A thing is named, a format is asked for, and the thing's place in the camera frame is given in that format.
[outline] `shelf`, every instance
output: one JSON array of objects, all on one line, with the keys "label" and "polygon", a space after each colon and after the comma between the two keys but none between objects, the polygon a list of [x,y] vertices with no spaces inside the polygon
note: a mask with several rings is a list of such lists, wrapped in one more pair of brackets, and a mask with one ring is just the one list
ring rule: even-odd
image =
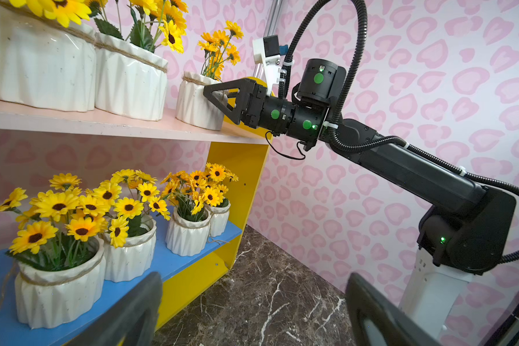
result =
[{"label": "shelf", "polygon": [[233,123],[223,122],[221,131],[189,125],[165,109],[160,121],[131,119],[95,108],[89,112],[62,112],[0,101],[0,129],[78,133],[169,140],[266,144],[265,138]]},{"label": "shelf", "polygon": [[[14,278],[11,278],[7,285],[5,300],[0,310],[0,345],[17,346],[21,344],[30,344],[39,346],[60,346],[81,333],[92,321],[112,307],[117,301],[119,301],[119,299],[130,291],[131,288],[135,287],[136,284],[152,271],[159,272],[162,280],[166,281],[205,257],[208,259],[205,262],[200,261],[199,265],[215,266],[204,273],[204,275],[210,273],[215,274],[216,277],[213,281],[217,279],[217,276],[221,276],[227,271],[223,261],[213,253],[213,251],[221,247],[221,245],[218,244],[219,242],[210,242],[206,244],[206,248],[204,248],[201,253],[192,257],[181,257],[175,255],[166,247],[166,231],[169,222],[163,218],[155,219],[157,222],[157,239],[154,258],[150,269],[145,271],[142,276],[128,282],[114,283],[111,281],[104,281],[104,287],[100,299],[94,304],[92,309],[73,322],[62,324],[53,329],[39,328],[32,330],[29,329],[27,324],[18,322],[17,311],[15,308]],[[229,221],[225,232],[214,239],[228,242],[238,237],[241,233],[242,230]],[[12,259],[0,251],[0,289],[2,281],[11,267]]]}]

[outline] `pink shelf board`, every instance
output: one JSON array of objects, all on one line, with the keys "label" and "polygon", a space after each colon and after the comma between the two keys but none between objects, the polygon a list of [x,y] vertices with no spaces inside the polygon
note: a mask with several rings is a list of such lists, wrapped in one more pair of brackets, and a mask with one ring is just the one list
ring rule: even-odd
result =
[{"label": "pink shelf board", "polygon": [[165,109],[160,121],[119,116],[95,108],[88,112],[63,112],[0,101],[0,129],[79,133],[185,141],[266,144],[261,136],[224,122],[221,131],[189,125]]}]

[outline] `wire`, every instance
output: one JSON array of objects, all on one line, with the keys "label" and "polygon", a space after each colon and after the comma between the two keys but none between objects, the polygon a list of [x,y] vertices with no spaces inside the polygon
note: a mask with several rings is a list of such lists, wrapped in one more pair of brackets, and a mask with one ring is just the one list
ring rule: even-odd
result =
[{"label": "wire", "polygon": [[278,152],[277,149],[275,149],[275,147],[273,147],[273,145],[271,144],[271,142],[269,142],[269,139],[267,138],[267,134],[270,133],[271,135],[273,134],[272,131],[267,131],[265,133],[265,140],[267,141],[267,143],[269,144],[269,146],[271,147],[271,149],[273,149],[277,154],[281,155],[281,156],[284,156],[286,158],[289,158],[289,159],[292,159],[292,160],[304,160],[305,159],[305,155],[304,153],[302,153],[302,151],[300,150],[300,147],[298,147],[298,144],[300,142],[296,142],[296,148],[298,149],[298,152],[300,153],[300,155],[302,155],[301,158],[298,158],[298,157],[292,157],[292,156],[288,156],[288,155],[285,155],[281,152]]}]

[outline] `dark marble tile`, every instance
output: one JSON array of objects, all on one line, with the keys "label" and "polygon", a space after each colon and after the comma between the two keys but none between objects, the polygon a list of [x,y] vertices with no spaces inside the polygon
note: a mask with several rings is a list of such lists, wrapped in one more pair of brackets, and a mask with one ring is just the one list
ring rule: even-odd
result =
[{"label": "dark marble tile", "polygon": [[343,294],[250,227],[235,266],[152,345],[353,345]]}]

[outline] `flower pot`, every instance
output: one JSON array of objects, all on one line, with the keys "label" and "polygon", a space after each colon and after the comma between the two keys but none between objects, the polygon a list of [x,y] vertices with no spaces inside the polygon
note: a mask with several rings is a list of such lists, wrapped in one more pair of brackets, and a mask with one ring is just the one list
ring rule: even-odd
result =
[{"label": "flower pot", "polygon": [[231,207],[231,202],[223,208],[219,206],[206,205],[206,208],[211,214],[210,221],[210,236],[217,237],[225,232],[225,227],[228,221],[228,209]]},{"label": "flower pot", "polygon": [[75,268],[42,271],[19,263],[15,277],[18,320],[33,328],[55,328],[76,320],[102,295],[106,261],[104,241],[93,238],[93,258]]},{"label": "flower pot", "polygon": [[156,223],[150,215],[142,216],[142,226],[150,231],[136,237],[127,238],[123,247],[110,245],[109,233],[104,238],[104,258],[106,260],[106,280],[113,282],[130,281],[142,275],[152,264],[154,257]]},{"label": "flower pot", "polygon": [[204,221],[192,222],[179,216],[174,208],[166,234],[167,248],[179,256],[194,256],[204,249],[210,234],[211,214]]},{"label": "flower pot", "polygon": [[167,60],[129,42],[96,33],[96,108],[160,120],[166,103]]},{"label": "flower pot", "polygon": [[[201,128],[221,130],[225,115],[204,96],[204,86],[217,83],[219,81],[185,71],[179,87],[176,118]],[[214,96],[222,103],[227,103],[225,94],[216,91]]]},{"label": "flower pot", "polygon": [[94,109],[94,29],[63,29],[27,8],[0,5],[0,100],[39,108]]}]

